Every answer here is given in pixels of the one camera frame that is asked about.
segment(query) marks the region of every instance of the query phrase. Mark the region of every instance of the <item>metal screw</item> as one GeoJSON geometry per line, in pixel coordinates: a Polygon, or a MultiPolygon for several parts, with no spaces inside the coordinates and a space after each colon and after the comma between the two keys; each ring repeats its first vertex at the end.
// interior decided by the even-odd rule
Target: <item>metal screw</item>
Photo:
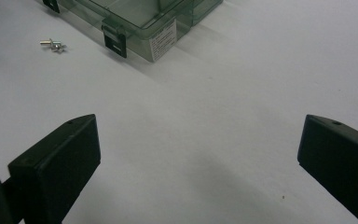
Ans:
{"type": "Polygon", "coordinates": [[[58,51],[58,52],[62,52],[66,48],[66,45],[63,45],[61,43],[61,41],[54,41],[52,39],[50,39],[50,40],[41,40],[40,45],[50,46],[52,51],[58,51]]]}

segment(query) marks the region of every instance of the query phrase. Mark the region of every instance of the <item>white label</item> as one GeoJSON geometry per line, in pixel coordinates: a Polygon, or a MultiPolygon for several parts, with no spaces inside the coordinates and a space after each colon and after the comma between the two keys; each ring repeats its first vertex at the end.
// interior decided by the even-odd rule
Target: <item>white label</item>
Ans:
{"type": "Polygon", "coordinates": [[[149,40],[153,61],[158,60],[176,43],[176,20],[149,40]]]}

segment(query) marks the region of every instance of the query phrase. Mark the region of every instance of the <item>transparent plastic box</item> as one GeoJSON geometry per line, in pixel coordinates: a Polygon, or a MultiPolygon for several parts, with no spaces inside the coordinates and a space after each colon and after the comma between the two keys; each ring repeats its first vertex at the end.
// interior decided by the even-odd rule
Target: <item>transparent plastic box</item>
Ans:
{"type": "Polygon", "coordinates": [[[159,59],[223,0],[43,0],[64,7],[103,31],[105,45],[127,57],[127,48],[149,62],[159,59]]]}

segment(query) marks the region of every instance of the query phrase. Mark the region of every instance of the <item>white table surface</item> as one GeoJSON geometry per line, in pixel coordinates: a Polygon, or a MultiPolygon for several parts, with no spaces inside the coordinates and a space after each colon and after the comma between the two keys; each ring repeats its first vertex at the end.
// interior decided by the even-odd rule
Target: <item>white table surface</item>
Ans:
{"type": "Polygon", "coordinates": [[[358,223],[296,160],[307,114],[358,130],[358,0],[226,0],[156,63],[71,18],[0,0],[2,181],[92,113],[102,164],[64,223],[358,223]]]}

